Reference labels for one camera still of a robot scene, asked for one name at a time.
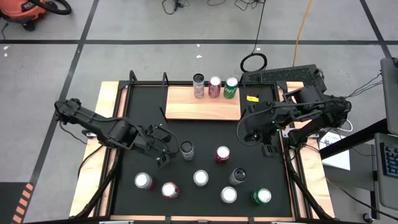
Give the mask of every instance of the orange vacuum cleaner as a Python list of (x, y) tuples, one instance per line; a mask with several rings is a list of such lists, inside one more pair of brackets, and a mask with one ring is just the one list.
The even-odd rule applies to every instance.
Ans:
[(68, 15), (72, 12), (66, 0), (56, 1), (62, 4), (65, 9), (58, 9), (57, 4), (52, 1), (0, 0), (0, 17), (3, 17), (8, 22), (22, 24), (25, 30), (33, 31), (35, 29), (34, 22), (42, 18), (46, 11), (58, 15)]

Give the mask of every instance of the orange striped tape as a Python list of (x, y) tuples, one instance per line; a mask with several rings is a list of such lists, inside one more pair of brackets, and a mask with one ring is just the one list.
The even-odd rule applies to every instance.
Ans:
[(15, 210), (15, 214), (12, 217), (12, 223), (22, 223), (25, 218), (27, 206), (30, 202), (31, 195), (33, 193), (33, 184), (26, 184), (25, 189), (22, 191), (22, 196), (19, 199), (18, 206)]

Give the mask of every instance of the soda can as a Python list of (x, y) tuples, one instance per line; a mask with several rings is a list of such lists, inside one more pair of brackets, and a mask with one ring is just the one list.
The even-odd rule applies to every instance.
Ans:
[(205, 77), (202, 74), (193, 76), (193, 94), (198, 99), (205, 96)]
[(209, 96), (217, 98), (220, 96), (221, 79), (219, 77), (211, 77), (209, 82)]
[(236, 168), (229, 176), (229, 183), (232, 185), (238, 185), (246, 180), (246, 176), (246, 171), (244, 169)]
[(162, 195), (166, 198), (176, 198), (179, 189), (173, 182), (167, 182), (162, 187)]
[(209, 175), (204, 170), (198, 170), (193, 174), (193, 181), (198, 187), (204, 187), (209, 181)]
[(193, 152), (193, 144), (191, 142), (185, 141), (181, 144), (181, 154), (182, 157), (186, 160), (186, 161), (191, 161), (193, 159), (194, 156), (194, 152)]
[(228, 78), (224, 86), (224, 97), (228, 99), (234, 98), (237, 89), (238, 80), (236, 78)]
[(256, 205), (264, 205), (271, 200), (271, 192), (268, 189), (256, 189), (250, 193), (250, 199)]
[(140, 189), (152, 189), (154, 187), (154, 180), (144, 172), (137, 174), (134, 182)]
[(221, 191), (221, 200), (224, 203), (234, 203), (237, 197), (238, 194), (236, 193), (236, 190), (233, 187), (225, 187)]
[(229, 149), (226, 146), (220, 146), (216, 151), (216, 162), (225, 162), (229, 159)]

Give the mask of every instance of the wooden platform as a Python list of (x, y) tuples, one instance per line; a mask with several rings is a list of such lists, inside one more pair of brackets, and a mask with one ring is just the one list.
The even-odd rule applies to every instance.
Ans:
[[(298, 88), (303, 87), (303, 84), (300, 82), (287, 82), (287, 86), (289, 91), (294, 91)], [(96, 112), (110, 117), (112, 116), (114, 103), (116, 101), (116, 93), (118, 91), (118, 82), (103, 82), (101, 86), (101, 90), (98, 97)], [(126, 89), (122, 90), (122, 97), (120, 99), (120, 104), (124, 105), (126, 99)], [(118, 115), (121, 116), (123, 111), (123, 107), (119, 109)], [(297, 128), (301, 128), (305, 123), (295, 123)], [(310, 146), (314, 146), (317, 148), (316, 140), (310, 139), (307, 143)], [(89, 139), (88, 145), (86, 148), (85, 156), (87, 156), (93, 149), (98, 145), (97, 140)], [(315, 152), (313, 149), (309, 147), (303, 148), (301, 151), (301, 160), (303, 164), (303, 169), (305, 173), (305, 180), (307, 183), (308, 190), (311, 192), (315, 200), (323, 207), (323, 209), (327, 212), (327, 214), (334, 217), (333, 206), (331, 204), (330, 195), (328, 186), (326, 183), (325, 173), (323, 171), (322, 160), (320, 159), (319, 153)], [(81, 170), (80, 178), (78, 180), (78, 184), (76, 186), (75, 198), (72, 202), (72, 207), (70, 210), (70, 215), (76, 215), (80, 212), (90, 198), (95, 193), (98, 188), (98, 182), (100, 179), (102, 165), (104, 161), (104, 149), (96, 153), (93, 157), (86, 161), (86, 164)], [(305, 207), (304, 200), (301, 191), (296, 186), (297, 190), (297, 199), (298, 199), (298, 208), (300, 210), (300, 217), (305, 218)], [(102, 197), (101, 209), (99, 212), (100, 216), (106, 215), (105, 210), (107, 205), (107, 199), (109, 194), (109, 186), (106, 189), (105, 193)], [(148, 216), (148, 215), (112, 215), (112, 220), (157, 220), (164, 221), (165, 216)], [(248, 222), (247, 217), (176, 217), (171, 216), (171, 220), (208, 220), (208, 221), (226, 221), (226, 222), (237, 222), (243, 221)], [(277, 218), (277, 217), (255, 217), (255, 222), (269, 222), (269, 221), (280, 221), (280, 222), (292, 222), (295, 219), (292, 218)]]
[(207, 119), (207, 120), (239, 120), (241, 104), (239, 89), (235, 97), (227, 99), (223, 96), (224, 88), (218, 98), (211, 98), (208, 87), (205, 87), (205, 97), (195, 98), (192, 86), (170, 86), (167, 93), (167, 119)]

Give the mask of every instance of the keyboard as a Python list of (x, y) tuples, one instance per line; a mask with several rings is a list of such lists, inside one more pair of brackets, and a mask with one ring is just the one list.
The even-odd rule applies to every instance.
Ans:
[(243, 73), (246, 83), (274, 82), (285, 80), (287, 82), (303, 82), (310, 85), (314, 80), (315, 65), (302, 65), (297, 67), (278, 68), (256, 72)]
[(384, 175), (398, 178), (398, 147), (385, 144), (381, 149)]

